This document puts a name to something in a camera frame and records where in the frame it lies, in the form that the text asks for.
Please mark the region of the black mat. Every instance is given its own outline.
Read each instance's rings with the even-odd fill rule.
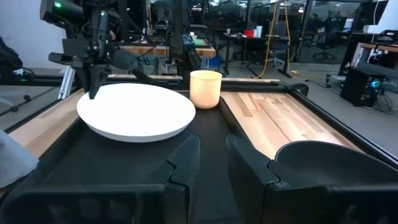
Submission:
[[[229,109],[221,100],[217,108],[197,110],[195,119],[177,136],[145,144],[117,142],[104,138],[79,120],[69,130],[69,133],[73,134],[64,134],[61,137],[67,139],[63,146],[54,144],[48,150],[48,155],[45,155],[47,158],[42,158],[42,167],[46,166],[46,163],[47,167],[52,167],[47,168],[48,173],[42,175],[41,182],[36,182],[45,186],[137,184],[189,135],[199,134],[201,161],[197,189],[197,222],[236,223],[239,215],[228,180],[224,147],[226,136],[231,134],[231,130],[233,134],[240,134],[237,133],[239,128],[231,128],[233,121],[231,118],[226,120],[225,111],[228,112]],[[65,147],[64,152],[57,152],[55,155],[55,151],[59,150],[55,147]],[[58,162],[53,162],[52,165],[49,161],[51,150],[52,157],[59,158]]]

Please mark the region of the glass wall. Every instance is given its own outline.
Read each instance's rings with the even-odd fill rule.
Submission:
[[[314,1],[298,62],[340,64],[360,3]]]

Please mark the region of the white bowl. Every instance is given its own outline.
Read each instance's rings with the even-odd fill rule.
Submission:
[[[124,142],[171,138],[196,113],[192,102],[175,91],[133,83],[102,86],[94,100],[84,94],[77,112],[94,132]]]

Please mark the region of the white object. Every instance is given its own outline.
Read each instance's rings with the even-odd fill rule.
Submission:
[[[256,27],[256,30],[257,30],[257,37],[261,37],[261,34],[262,34],[262,26],[257,26],[257,27]]]
[[[200,109],[210,109],[220,101],[222,74],[209,70],[197,70],[190,74],[190,99]]]
[[[175,91],[134,83],[102,86],[94,100],[84,94],[77,112],[94,132],[124,142],[171,138],[196,113],[192,102]]]

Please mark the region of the computer tower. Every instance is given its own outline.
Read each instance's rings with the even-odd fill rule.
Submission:
[[[384,79],[382,75],[367,74],[357,69],[350,69],[340,96],[354,106],[373,107]]]

